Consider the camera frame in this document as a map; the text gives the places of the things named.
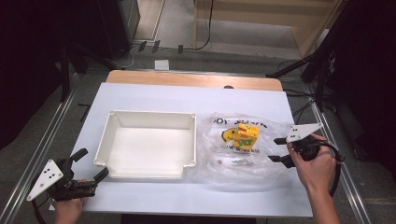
white plastic box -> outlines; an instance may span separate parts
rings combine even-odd
[[[112,178],[182,178],[195,149],[195,114],[110,111],[93,163]]]

clear plastic bag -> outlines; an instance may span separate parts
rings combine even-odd
[[[236,128],[238,123],[260,128],[249,152],[223,139],[223,132]],[[274,139],[287,136],[290,125],[244,114],[212,114],[198,126],[197,174],[218,183],[270,183],[289,178],[290,170],[281,162],[272,162],[268,156],[289,153],[286,146],[278,146]]]

gray floor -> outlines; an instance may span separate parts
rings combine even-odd
[[[178,55],[175,49],[160,49],[152,54],[150,47],[146,50],[134,53],[134,65],[130,69],[153,69],[155,60],[169,60],[170,69],[179,71],[210,71],[222,73],[237,73],[240,76],[262,77],[263,74],[275,72],[277,66],[283,59],[269,59],[258,56],[241,56],[213,52],[186,52]],[[130,60],[125,56],[120,63]],[[75,98],[64,117],[64,121],[56,133],[46,159],[63,158],[70,155],[70,152],[78,138],[79,130],[83,122],[80,122],[85,108],[78,104],[91,104],[101,82],[106,80],[108,70],[97,63],[90,62],[89,72],[81,77]],[[303,91],[304,85],[299,81],[300,70],[293,72],[293,75],[282,77],[284,89]],[[60,90],[53,93],[47,102],[34,115],[30,122],[23,129],[18,139],[8,147],[0,151],[2,162],[0,169],[3,173],[0,176],[1,198],[0,206],[4,208],[7,198],[19,180],[26,164],[31,159],[40,138],[57,106],[59,105]],[[308,99],[306,97],[290,97],[291,111],[295,111],[304,106]],[[325,110],[332,132],[340,150],[346,154],[346,165],[352,173],[357,184],[366,208],[373,223],[391,223],[396,220],[394,213],[396,208],[395,194],[396,185],[391,179],[389,172],[377,162],[357,161],[352,154],[351,143],[339,123],[338,118],[331,110]],[[303,113],[300,123],[314,122],[315,118],[310,109]],[[357,223],[354,213],[349,204],[343,187],[340,185],[334,196],[337,211],[344,223]],[[48,211],[48,206],[41,209],[44,218],[52,222],[53,213]],[[14,223],[34,222],[31,205],[23,201],[19,213],[16,215]],[[120,223],[120,215],[116,214],[84,214],[81,223]],[[312,223],[309,219],[279,219],[269,218],[267,223]]]
[[[207,40],[209,21],[198,20],[197,24],[197,47],[200,48]],[[166,48],[176,49],[178,45],[191,48],[193,25],[192,0],[166,0],[155,40],[160,40]],[[283,59],[301,57],[287,26],[213,20],[210,31],[206,51]]]

power cord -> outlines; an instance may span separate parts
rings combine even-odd
[[[297,62],[298,60],[286,60],[286,61],[283,61],[282,63],[279,63],[278,65],[277,65],[277,71],[279,72],[280,71],[280,65],[282,65],[282,64],[284,64],[284,63],[290,63],[290,62]]]
[[[291,91],[291,92],[296,93],[296,94],[291,94],[291,93],[286,92],[286,95],[289,97],[304,97],[304,96],[315,97],[314,94],[310,94],[310,93],[306,93],[306,92],[302,92],[302,91],[296,91],[296,90],[292,90],[292,89],[283,89],[283,91]]]
[[[131,56],[131,62],[129,63],[129,64],[127,64],[127,65],[121,65],[121,64],[119,64],[119,63],[116,63],[115,61],[112,61],[112,60],[110,60],[112,63],[114,63],[116,66],[118,66],[118,67],[120,67],[121,69],[123,68],[123,69],[125,69],[125,68],[129,68],[129,67],[131,67],[133,64],[134,64],[134,55],[132,55],[132,51],[134,50],[134,49],[138,49],[139,47],[138,46],[134,46],[134,47],[132,47],[130,50],[129,50],[129,55]]]
[[[30,190],[32,190],[33,186],[35,185],[35,182],[37,181],[39,175],[36,175],[35,178],[33,179],[31,185],[30,185]],[[37,222],[39,224],[47,224],[46,221],[44,220],[44,218],[41,216],[40,214],[40,210],[39,208],[46,202],[44,201],[43,203],[41,203],[40,205],[37,205],[37,203],[35,202],[35,199],[32,200],[32,206],[33,206],[33,210],[35,211],[35,219],[37,220]]]
[[[334,146],[332,146],[326,141],[319,141],[318,143],[310,144],[307,147],[328,147],[332,150],[332,154],[334,155],[336,164],[335,164],[334,179],[332,181],[332,187],[329,190],[329,194],[330,196],[333,196],[335,191],[337,190],[338,183],[340,181],[341,164],[344,162],[345,156],[342,156]]]
[[[41,204],[38,205],[38,208],[40,208],[41,206],[44,205],[44,203],[46,203],[49,200],[50,196],[47,196],[47,198],[44,200],[44,202],[42,202]]]
[[[303,114],[303,112],[309,107],[311,106],[312,103],[315,102],[315,99],[311,99],[308,103],[306,103],[306,105],[304,105],[303,107],[301,107],[300,109],[294,111],[292,113],[292,115],[295,117],[296,115],[299,114],[297,120],[296,120],[296,124],[298,124],[298,122],[300,121],[301,115]]]
[[[203,45],[203,46],[201,46],[200,48],[198,48],[198,49],[185,49],[185,50],[200,50],[200,49],[203,49],[204,47],[206,47],[206,45],[207,45],[207,43],[209,43],[209,40],[210,40],[210,31],[211,31],[211,24],[212,24],[212,14],[213,14],[213,2],[214,2],[214,0],[212,0],[212,4],[211,4],[211,6],[210,6],[210,15],[209,15],[209,36],[207,37],[207,40],[206,40],[206,43]]]

floor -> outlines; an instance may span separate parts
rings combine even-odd
[[[278,69],[293,63],[299,59],[298,50],[290,40],[290,32],[287,27],[263,26],[245,24],[226,24],[221,21],[213,21],[211,45],[208,49],[197,52],[185,52],[177,54],[173,49],[179,44],[191,45],[191,7],[192,0],[167,0],[163,8],[161,22],[158,24],[156,34],[151,34],[153,40],[161,40],[160,49],[156,53],[151,48],[142,52],[133,51],[134,64],[127,68],[154,69],[155,61],[168,60],[171,70],[177,71],[204,71],[233,73],[240,76],[263,77],[265,74],[274,73]],[[230,39],[222,40],[219,36],[220,27],[228,27]],[[202,22],[202,31],[199,40],[205,40],[205,23]],[[78,104],[91,104],[101,82],[106,80],[108,70],[101,64],[87,59],[90,70],[86,75],[80,76],[76,85],[76,92],[62,124],[56,135],[51,139],[49,152],[45,160],[49,158],[64,158],[70,155],[79,130],[83,125],[80,121],[86,108]],[[130,55],[125,55],[118,63],[127,64],[131,61]],[[285,90],[305,91],[304,85],[299,81],[301,74],[299,69],[280,80]],[[19,137],[8,147],[0,150],[0,168],[3,171],[0,176],[0,207],[7,205],[11,192],[17,186],[20,176],[25,171],[26,165],[33,157],[41,137],[59,106],[61,90],[53,93],[47,102],[31,118]],[[289,97],[291,111],[302,108],[308,102],[306,97]],[[326,118],[332,128],[332,134],[342,153],[346,155],[346,167],[352,176],[352,180],[359,190],[371,222],[366,223],[396,223],[396,184],[388,170],[375,161],[361,162],[354,158],[352,144],[333,111],[325,110]],[[314,122],[315,116],[312,110],[305,110],[300,122]],[[361,223],[356,219],[350,205],[350,199],[346,195],[346,186],[340,185],[334,196],[337,212],[343,223]],[[43,217],[48,222],[53,222],[53,213],[48,211],[45,205],[40,209]],[[13,223],[33,223],[33,210],[28,202],[21,202],[19,212],[15,214]],[[117,214],[84,214],[81,223],[120,223],[121,216]],[[311,218],[258,218],[257,223],[312,223]]]

